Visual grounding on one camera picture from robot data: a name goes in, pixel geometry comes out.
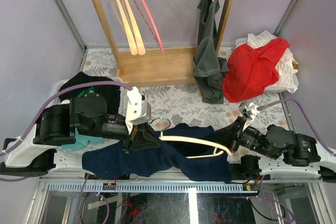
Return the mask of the cream plastic hanger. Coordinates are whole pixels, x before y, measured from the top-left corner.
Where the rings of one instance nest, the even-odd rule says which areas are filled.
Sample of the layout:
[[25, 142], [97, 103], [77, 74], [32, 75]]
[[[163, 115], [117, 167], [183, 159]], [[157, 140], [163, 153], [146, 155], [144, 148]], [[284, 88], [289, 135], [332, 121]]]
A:
[[157, 120], [165, 120], [165, 121], [169, 122], [168, 126], [163, 128], [160, 131], [159, 139], [162, 140], [162, 141], [192, 143], [192, 144], [206, 145], [206, 146], [210, 146], [210, 147], [214, 148], [213, 153], [210, 154], [210, 155], [187, 156], [186, 158], [189, 158], [189, 159], [192, 159], [192, 158], [210, 158], [210, 157], [221, 156], [221, 155], [223, 155], [224, 152], [226, 152], [228, 156], [232, 156], [231, 151], [226, 146], [224, 146], [222, 144], [214, 143], [214, 142], [207, 141], [207, 140], [201, 140], [201, 139], [198, 139], [198, 138], [186, 137], [186, 136], [164, 135], [163, 131], [165, 131], [166, 129], [168, 129], [171, 126], [171, 121], [167, 118], [164, 118], [164, 117], [158, 117], [158, 118], [154, 118], [152, 121], [150, 121], [149, 125], [151, 125], [154, 121], [157, 121]]

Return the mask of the navy blue t-shirt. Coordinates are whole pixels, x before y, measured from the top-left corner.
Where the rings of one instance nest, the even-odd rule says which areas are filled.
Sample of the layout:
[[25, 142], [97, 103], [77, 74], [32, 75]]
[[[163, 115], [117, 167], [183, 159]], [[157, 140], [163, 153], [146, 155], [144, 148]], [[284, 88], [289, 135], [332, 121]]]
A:
[[100, 178], [117, 178], [128, 174], [150, 177], [156, 172], [176, 167], [196, 182], [226, 182], [233, 177], [229, 170], [227, 153], [212, 156], [212, 146], [159, 140], [161, 147], [139, 151], [123, 151], [118, 141], [104, 148], [83, 153], [84, 170]]

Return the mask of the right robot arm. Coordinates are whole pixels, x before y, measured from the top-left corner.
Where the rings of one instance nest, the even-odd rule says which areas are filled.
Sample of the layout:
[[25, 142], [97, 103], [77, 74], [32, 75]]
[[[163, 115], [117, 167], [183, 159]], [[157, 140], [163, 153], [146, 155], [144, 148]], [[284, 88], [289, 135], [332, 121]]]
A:
[[237, 164], [230, 164], [233, 179], [255, 180], [262, 175], [273, 178], [318, 178], [335, 183], [335, 161], [310, 136], [270, 125], [266, 134], [238, 117], [232, 124], [214, 131], [211, 140], [227, 147], [232, 153], [239, 147], [250, 150]]

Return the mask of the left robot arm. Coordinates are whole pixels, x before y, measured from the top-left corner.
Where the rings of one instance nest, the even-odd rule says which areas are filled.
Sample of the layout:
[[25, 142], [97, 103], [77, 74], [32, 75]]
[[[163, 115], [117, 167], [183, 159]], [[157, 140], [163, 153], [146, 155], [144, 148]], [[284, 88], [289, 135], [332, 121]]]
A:
[[125, 116], [107, 113], [106, 99], [98, 93], [44, 109], [26, 135], [4, 141], [1, 175], [16, 182], [47, 175], [50, 170], [82, 172], [80, 157], [66, 157], [56, 149], [76, 143], [80, 136], [119, 141], [126, 154], [161, 147], [148, 123], [151, 107], [144, 96], [132, 89], [127, 98]]

